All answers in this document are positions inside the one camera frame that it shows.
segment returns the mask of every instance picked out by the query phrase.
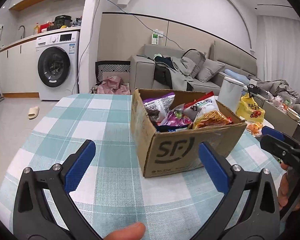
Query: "floor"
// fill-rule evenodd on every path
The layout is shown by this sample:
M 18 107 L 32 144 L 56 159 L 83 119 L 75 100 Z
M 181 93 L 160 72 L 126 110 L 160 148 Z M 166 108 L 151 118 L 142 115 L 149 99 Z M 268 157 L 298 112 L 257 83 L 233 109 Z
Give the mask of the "floor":
M 0 102 L 0 185 L 16 152 L 56 103 L 39 98 L 6 98 Z M 29 120 L 29 108 L 34 106 L 39 106 L 39 114 Z

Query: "white trash can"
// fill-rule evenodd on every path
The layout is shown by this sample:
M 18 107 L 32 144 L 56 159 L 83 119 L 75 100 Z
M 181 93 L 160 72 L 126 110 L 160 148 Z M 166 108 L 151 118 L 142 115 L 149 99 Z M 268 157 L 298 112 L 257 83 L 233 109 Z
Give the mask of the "white trash can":
M 218 101 L 235 113 L 242 95 L 243 86 L 244 84 L 242 82 L 230 77 L 225 77 L 218 96 Z

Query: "human hand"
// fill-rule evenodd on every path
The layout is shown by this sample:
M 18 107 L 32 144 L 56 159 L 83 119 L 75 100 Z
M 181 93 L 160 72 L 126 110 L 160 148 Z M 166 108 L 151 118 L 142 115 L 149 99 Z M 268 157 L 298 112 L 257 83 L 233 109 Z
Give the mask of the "human hand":
M 123 229 L 113 231 L 104 240 L 140 240 L 145 234 L 146 227 L 143 223 L 137 222 Z
M 281 168 L 284 169 L 285 171 L 288 169 L 288 165 L 281 163 L 280 164 Z M 278 189 L 278 201 L 279 201 L 279 208 L 280 210 L 288 203 L 288 191 L 289 191 L 289 183 L 287 180 L 287 173 L 285 173 L 280 181 L 280 187 Z M 300 209 L 300 201 L 299 203 L 295 206 L 293 211 L 296 211 Z

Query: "washing machine control panel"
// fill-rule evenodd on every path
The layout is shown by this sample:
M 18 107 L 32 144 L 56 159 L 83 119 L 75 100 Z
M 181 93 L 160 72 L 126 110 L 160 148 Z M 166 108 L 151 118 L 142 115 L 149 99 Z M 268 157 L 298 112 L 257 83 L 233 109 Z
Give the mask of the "washing machine control panel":
M 37 38 L 37 47 L 49 45 L 49 44 L 62 44 L 75 42 L 79 36 L 79 32 L 64 32 L 64 33 L 55 33 L 47 36 L 42 36 Z

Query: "slipper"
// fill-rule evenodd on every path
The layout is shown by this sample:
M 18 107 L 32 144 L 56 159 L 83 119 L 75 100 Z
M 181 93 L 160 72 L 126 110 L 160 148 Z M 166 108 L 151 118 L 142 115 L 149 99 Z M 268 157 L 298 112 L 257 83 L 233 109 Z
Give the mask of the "slipper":
M 38 114 L 39 114 L 39 107 L 35 106 L 29 109 L 28 117 L 29 119 L 34 119 L 38 116 Z

